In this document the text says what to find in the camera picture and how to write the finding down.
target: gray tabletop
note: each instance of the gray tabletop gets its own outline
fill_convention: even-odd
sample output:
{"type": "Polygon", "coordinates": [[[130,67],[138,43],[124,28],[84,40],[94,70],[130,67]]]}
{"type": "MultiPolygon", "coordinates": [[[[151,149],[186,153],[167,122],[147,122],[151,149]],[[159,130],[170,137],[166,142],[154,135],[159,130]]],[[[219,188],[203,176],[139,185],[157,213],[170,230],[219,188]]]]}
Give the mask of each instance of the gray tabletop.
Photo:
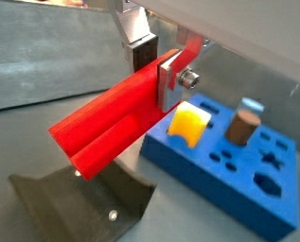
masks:
{"type": "MultiPolygon", "coordinates": [[[[94,95],[0,112],[0,241],[42,241],[7,177],[40,178],[68,165],[47,129],[94,95]]],[[[178,180],[138,156],[139,139],[120,154],[127,166],[157,182],[143,219],[119,241],[264,241],[178,180]]],[[[298,191],[300,191],[300,154],[298,191]]],[[[300,242],[300,229],[284,242],[300,242]]]]}

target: brown cylinder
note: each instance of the brown cylinder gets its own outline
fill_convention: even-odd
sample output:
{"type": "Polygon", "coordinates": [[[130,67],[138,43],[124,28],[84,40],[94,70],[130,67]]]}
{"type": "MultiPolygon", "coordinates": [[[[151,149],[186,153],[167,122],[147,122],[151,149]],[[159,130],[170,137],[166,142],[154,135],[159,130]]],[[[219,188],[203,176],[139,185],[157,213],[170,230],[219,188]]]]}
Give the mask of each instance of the brown cylinder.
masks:
{"type": "Polygon", "coordinates": [[[261,118],[248,110],[238,110],[225,132],[226,139],[238,146],[245,146],[256,128],[261,125],[261,118]]]}

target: blue shape sorter board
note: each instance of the blue shape sorter board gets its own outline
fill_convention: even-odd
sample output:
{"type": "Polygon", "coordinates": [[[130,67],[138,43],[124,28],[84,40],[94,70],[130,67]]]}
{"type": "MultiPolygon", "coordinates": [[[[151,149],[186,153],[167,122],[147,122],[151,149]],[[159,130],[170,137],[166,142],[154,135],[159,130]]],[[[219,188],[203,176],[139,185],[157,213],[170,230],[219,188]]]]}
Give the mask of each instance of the blue shape sorter board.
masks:
{"type": "Polygon", "coordinates": [[[203,95],[189,102],[211,114],[197,146],[167,135],[171,112],[149,130],[141,154],[266,241],[278,241],[298,226],[294,142],[261,125],[245,147],[233,145],[223,137],[233,111],[203,95]]]}

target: yellow block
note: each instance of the yellow block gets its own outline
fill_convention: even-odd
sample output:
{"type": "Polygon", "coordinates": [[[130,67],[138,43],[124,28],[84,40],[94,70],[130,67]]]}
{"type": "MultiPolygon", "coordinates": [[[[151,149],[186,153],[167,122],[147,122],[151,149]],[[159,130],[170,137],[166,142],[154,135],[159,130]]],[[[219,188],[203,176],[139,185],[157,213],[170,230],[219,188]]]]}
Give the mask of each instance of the yellow block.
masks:
{"type": "Polygon", "coordinates": [[[182,102],[174,112],[167,134],[183,137],[187,147],[194,147],[205,131],[211,114],[189,102],[182,102]]]}

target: hole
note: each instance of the hole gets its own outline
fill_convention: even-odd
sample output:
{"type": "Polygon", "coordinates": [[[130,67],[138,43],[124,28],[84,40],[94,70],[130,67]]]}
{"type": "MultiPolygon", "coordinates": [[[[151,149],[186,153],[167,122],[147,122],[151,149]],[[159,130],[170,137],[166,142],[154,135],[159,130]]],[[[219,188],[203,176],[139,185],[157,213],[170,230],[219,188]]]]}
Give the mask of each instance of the hole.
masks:
{"type": "Polygon", "coordinates": [[[256,173],[254,182],[268,195],[281,197],[281,187],[269,176],[256,173]]]}
{"type": "Polygon", "coordinates": [[[221,155],[222,155],[225,158],[232,159],[232,154],[230,154],[226,150],[223,150],[223,151],[221,152],[221,155]]]}
{"type": "Polygon", "coordinates": [[[288,150],[288,145],[284,142],[281,142],[280,140],[276,141],[276,145],[278,148],[288,150]]]}
{"type": "Polygon", "coordinates": [[[210,157],[210,159],[211,159],[214,162],[219,162],[219,156],[218,156],[218,154],[215,154],[215,153],[210,153],[210,154],[209,154],[209,157],[210,157]]]}
{"type": "Polygon", "coordinates": [[[226,163],[226,164],[225,164],[225,167],[226,167],[230,171],[233,171],[233,172],[237,171],[237,167],[236,167],[232,163],[226,163]]]}
{"type": "Polygon", "coordinates": [[[214,127],[214,124],[211,122],[207,123],[206,128],[211,129],[214,127]]]}
{"type": "Polygon", "coordinates": [[[282,162],[280,162],[274,156],[274,154],[272,152],[268,152],[264,155],[264,158],[262,158],[262,162],[264,163],[269,163],[270,165],[273,165],[273,167],[280,170],[281,166],[284,165],[282,162]]]}
{"type": "Polygon", "coordinates": [[[265,134],[264,132],[260,133],[260,136],[261,136],[262,139],[265,139],[265,140],[268,140],[268,141],[270,140],[269,135],[265,134]]]}
{"type": "Polygon", "coordinates": [[[215,107],[213,107],[210,104],[201,102],[199,103],[199,107],[202,109],[205,109],[207,112],[210,111],[213,114],[218,114],[219,113],[219,109],[217,109],[215,107]]]}

